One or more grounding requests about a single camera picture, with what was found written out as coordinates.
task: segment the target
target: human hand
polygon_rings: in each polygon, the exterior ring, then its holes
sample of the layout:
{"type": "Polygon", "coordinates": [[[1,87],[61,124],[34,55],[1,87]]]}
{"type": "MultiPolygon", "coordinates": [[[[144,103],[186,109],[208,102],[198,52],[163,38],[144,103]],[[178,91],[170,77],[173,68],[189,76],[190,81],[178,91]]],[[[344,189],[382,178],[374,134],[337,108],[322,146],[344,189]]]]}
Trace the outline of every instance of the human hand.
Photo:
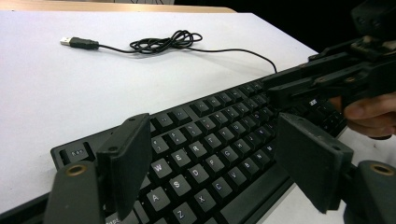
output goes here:
{"type": "MultiPolygon", "coordinates": [[[[341,97],[330,102],[341,111],[341,97]]],[[[344,116],[355,132],[370,137],[396,134],[396,92],[356,101],[345,108],[344,116]]]]}

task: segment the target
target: computer keyboard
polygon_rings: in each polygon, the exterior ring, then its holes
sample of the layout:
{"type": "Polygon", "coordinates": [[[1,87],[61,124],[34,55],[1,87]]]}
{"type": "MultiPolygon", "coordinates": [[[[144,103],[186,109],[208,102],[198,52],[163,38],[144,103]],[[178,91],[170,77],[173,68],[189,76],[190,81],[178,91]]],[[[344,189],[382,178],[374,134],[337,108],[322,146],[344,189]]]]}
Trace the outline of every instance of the computer keyboard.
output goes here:
{"type": "MultiPolygon", "coordinates": [[[[327,101],[272,106],[265,78],[150,115],[152,164],[128,223],[256,223],[293,183],[274,160],[279,112],[332,136],[346,127],[327,101]]],[[[95,160],[116,128],[53,148],[56,167],[95,160]]]]}

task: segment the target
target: wooden surface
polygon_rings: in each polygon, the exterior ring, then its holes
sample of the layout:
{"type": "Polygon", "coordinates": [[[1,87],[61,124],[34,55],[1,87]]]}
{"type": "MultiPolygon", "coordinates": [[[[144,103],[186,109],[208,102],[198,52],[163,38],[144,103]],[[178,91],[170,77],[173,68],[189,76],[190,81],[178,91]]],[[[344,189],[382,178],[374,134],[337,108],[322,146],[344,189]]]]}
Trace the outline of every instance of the wooden surface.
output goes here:
{"type": "Polygon", "coordinates": [[[233,13],[227,7],[196,7],[176,5],[147,5],[99,2],[65,2],[35,0],[1,0],[0,10],[16,11],[158,11],[158,12],[201,12],[233,13]]]}

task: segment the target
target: space bar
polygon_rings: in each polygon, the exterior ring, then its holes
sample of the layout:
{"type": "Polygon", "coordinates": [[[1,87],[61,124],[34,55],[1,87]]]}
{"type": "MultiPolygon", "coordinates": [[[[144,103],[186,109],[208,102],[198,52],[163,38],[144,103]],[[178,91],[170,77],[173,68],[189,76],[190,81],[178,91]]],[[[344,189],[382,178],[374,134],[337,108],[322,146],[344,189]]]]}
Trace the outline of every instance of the space bar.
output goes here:
{"type": "Polygon", "coordinates": [[[289,176],[275,164],[252,185],[220,211],[223,221],[229,224],[243,223],[262,205],[289,176]]]}

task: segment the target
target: dark background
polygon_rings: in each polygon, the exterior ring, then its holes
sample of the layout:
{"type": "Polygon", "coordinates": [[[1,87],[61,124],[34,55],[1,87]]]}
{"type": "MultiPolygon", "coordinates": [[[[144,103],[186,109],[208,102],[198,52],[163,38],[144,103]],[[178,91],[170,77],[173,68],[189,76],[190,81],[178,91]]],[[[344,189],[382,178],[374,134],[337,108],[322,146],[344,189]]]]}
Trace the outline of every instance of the dark background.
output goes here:
{"type": "Polygon", "coordinates": [[[251,12],[321,52],[359,37],[350,17],[363,0],[175,0],[175,5],[229,7],[251,12]]]}

